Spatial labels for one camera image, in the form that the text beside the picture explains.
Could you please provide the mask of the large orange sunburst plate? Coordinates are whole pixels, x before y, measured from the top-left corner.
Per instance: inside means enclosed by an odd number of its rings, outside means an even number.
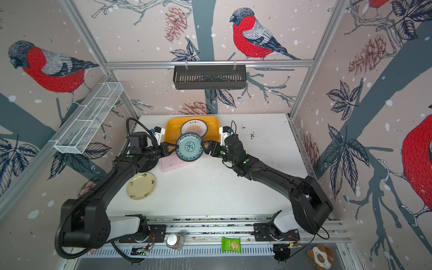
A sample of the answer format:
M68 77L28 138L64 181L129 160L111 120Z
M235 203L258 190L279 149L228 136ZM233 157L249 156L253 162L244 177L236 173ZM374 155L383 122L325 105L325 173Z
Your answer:
M181 134L194 133L201 138L204 138L208 133L208 125L200 119L191 119L184 123L181 127Z

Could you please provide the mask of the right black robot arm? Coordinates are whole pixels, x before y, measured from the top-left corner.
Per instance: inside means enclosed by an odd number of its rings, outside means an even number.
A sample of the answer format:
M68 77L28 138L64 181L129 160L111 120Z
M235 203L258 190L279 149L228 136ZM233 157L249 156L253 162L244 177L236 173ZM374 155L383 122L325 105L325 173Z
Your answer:
M317 234L333 205L318 181L310 175L300 178L267 166L258 158L247 154L238 135L230 135L222 146L216 141L204 141L204 152L231 163L237 176L262 183L290 200L297 224L310 234Z

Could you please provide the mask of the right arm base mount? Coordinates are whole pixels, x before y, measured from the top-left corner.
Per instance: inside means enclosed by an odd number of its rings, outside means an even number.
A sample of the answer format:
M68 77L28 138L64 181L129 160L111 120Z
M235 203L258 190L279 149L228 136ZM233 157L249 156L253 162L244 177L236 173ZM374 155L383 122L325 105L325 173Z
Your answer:
M255 241L300 241L299 231L297 229L281 232L276 226L269 223L255 223L253 224L252 235Z

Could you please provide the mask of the black round plate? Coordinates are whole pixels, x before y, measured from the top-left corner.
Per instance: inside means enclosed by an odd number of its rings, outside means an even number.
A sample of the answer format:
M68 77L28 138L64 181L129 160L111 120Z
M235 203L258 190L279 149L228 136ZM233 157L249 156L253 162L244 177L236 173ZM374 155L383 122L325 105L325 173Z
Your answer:
M158 163L157 159L148 160L138 171L140 173L148 172L152 170Z

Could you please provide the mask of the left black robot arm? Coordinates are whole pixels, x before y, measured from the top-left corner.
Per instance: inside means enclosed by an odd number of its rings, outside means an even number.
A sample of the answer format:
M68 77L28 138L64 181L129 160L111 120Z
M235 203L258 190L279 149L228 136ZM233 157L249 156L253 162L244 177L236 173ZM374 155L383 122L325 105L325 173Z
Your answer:
M152 135L145 132L129 135L121 155L112 162L110 173L79 199L63 203L54 240L59 256L75 259L123 236L134 235L145 240L151 235L146 216L109 217L106 212L125 183L137 173L148 172L160 158L170 156L178 149L178 145L167 142L148 146L149 138Z

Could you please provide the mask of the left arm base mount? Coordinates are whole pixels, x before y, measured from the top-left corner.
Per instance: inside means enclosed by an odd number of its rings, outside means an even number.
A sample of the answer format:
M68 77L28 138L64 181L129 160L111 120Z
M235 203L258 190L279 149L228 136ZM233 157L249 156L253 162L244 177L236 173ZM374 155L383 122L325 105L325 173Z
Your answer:
M145 233L122 236L119 242L122 244L163 243L166 230L166 225L148 225Z

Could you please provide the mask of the teal patterned plate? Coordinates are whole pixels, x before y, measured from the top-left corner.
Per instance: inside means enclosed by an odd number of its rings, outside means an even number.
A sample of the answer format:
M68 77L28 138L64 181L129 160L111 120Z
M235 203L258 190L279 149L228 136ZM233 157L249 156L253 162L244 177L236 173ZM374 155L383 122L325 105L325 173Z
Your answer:
M203 152L203 140L195 133L185 133L177 140L175 153L184 162L194 162L198 160Z

